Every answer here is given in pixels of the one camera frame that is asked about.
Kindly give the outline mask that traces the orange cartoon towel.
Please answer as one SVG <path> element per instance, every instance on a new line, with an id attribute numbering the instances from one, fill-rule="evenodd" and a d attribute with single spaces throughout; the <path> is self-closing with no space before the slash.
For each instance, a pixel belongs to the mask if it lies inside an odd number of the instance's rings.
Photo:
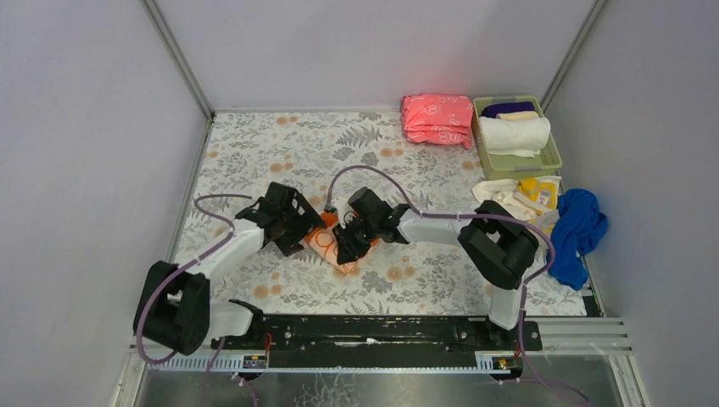
<path id="1" fill-rule="evenodd" d="M 320 217 L 324 222 L 324 226 L 315 228 L 307 235 L 304 238 L 305 244 L 318 253 L 325 262 L 330 264 L 340 277 L 358 276 L 360 274 L 359 261 L 348 262 L 342 265 L 337 262 L 338 244 L 332 232 L 332 229 L 339 224 L 337 215 L 322 212 Z"/>

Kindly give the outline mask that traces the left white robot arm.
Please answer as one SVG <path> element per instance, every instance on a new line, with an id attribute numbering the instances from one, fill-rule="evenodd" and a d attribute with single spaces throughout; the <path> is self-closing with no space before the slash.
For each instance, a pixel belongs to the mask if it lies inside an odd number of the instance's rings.
<path id="1" fill-rule="evenodd" d="M 216 218 L 228 230 L 202 253 L 184 264 L 159 260 L 149 268 L 133 321 L 142 356 L 145 340 L 168 348 L 172 355 L 193 354 L 206 342 L 220 348 L 231 340 L 242 345 L 268 340 L 260 308 L 236 299 L 212 304 L 210 294 L 229 272 L 267 245 L 290 256 L 303 250 L 303 240 L 325 225 L 300 191 L 277 182 L 233 218 Z"/>

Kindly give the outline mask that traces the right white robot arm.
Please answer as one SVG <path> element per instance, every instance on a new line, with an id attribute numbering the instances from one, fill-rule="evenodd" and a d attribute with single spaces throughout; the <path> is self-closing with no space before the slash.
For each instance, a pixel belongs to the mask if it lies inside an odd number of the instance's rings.
<path id="1" fill-rule="evenodd" d="M 485 201 L 471 214 L 427 213 L 407 203 L 391 206 L 362 187 L 350 198 L 333 200 L 329 209 L 337 215 L 332 233 L 338 264 L 365 257 L 378 240 L 463 248 L 491 286 L 488 319 L 507 331 L 517 326 L 521 286 L 535 261 L 539 241 L 499 203 Z"/>

